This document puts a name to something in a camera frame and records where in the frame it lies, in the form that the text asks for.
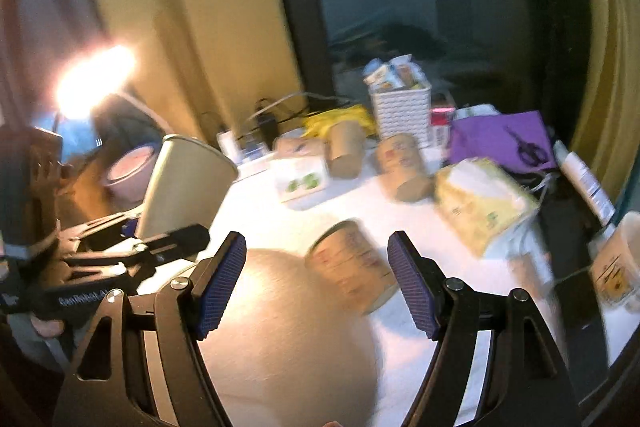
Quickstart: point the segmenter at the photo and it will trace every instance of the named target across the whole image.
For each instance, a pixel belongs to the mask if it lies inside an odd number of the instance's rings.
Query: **lamp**
[[[171,126],[162,117],[120,89],[135,66],[136,59],[131,50],[117,45],[95,52],[69,67],[60,79],[56,93],[60,111],[53,131],[57,130],[60,115],[69,120],[86,118],[102,100],[116,94],[156,122],[165,134],[173,134]]]

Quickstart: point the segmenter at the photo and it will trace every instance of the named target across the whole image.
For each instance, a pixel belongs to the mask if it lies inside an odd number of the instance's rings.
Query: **pink round lid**
[[[133,149],[111,166],[107,174],[108,181],[114,182],[130,176],[142,168],[153,155],[154,147],[152,145],[143,145]]]

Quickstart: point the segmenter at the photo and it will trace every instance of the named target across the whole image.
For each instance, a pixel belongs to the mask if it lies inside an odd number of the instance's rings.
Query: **power adapter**
[[[264,112],[255,117],[262,141],[273,151],[273,142],[280,135],[278,132],[278,120],[272,112]]]

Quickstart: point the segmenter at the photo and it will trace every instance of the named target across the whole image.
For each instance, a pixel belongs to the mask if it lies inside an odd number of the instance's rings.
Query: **yellow curtain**
[[[280,0],[97,3],[136,47],[136,88],[179,132],[210,139],[221,121],[239,132],[257,100],[301,89]]]
[[[640,0],[591,0],[591,54],[571,149],[612,199],[640,145]]]

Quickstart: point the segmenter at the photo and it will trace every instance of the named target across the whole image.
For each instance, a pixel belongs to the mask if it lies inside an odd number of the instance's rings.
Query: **bright light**
[[[98,52],[69,69],[58,86],[58,106],[65,118],[86,118],[107,95],[120,89],[136,59],[124,46]]]

